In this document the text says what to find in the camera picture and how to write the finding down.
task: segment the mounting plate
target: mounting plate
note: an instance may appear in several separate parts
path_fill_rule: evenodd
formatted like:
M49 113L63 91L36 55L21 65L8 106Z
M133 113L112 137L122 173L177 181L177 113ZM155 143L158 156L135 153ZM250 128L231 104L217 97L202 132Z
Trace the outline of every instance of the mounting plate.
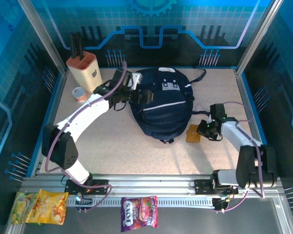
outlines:
M194 182L194 189L196 195L230 195L234 193L239 194L237 188L231 190L229 185L213 185L210 179L196 179Z
M93 179L91 181L91 185L105 185L108 184L107 179ZM98 188L98 189L93 189L86 193L85 188L82 188L75 184L72 180L68 179L66 181L66 186L65 186L65 192L68 192L69 195L77 195L77 193L85 193L86 195L106 195L108 188Z

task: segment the snack bag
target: snack bag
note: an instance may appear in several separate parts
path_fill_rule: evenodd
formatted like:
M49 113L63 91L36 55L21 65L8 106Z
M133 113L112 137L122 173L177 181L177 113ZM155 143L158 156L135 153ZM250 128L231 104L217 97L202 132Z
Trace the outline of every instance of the snack bag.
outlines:
M8 225L25 223L27 216L36 203L37 196L37 193L17 192L9 215Z
M152 226L158 228L157 197L122 198L122 230L126 232Z
M62 225L66 215L68 193L51 193L40 189L36 204L26 223L50 223Z

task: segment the yellow chip bag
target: yellow chip bag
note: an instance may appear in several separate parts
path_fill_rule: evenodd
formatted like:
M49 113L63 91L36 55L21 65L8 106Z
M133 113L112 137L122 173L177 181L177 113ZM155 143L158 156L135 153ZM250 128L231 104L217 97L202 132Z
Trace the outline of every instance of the yellow chip bag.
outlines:
M40 189L36 204L26 223L49 223L62 225L66 215L68 193L51 193Z
M8 225L25 223L34 207L38 194L17 192L8 219Z

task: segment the gear logo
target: gear logo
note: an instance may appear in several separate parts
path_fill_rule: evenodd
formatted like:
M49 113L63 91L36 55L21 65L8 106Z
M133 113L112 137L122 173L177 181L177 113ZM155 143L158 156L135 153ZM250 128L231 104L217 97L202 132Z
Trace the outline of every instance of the gear logo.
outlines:
M132 10L137 14L142 13L144 17L165 14L167 10L171 10L173 4L177 3L176 0L127 0L127 2Z
M8 23L12 23L19 16L17 4L16 0L0 0L0 13Z

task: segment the small can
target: small can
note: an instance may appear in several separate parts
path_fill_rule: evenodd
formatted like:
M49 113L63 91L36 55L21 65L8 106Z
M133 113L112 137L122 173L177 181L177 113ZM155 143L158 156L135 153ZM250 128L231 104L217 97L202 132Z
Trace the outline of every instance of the small can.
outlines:
M85 103L87 101L87 93L82 87L77 87L72 92L73 97L77 102Z

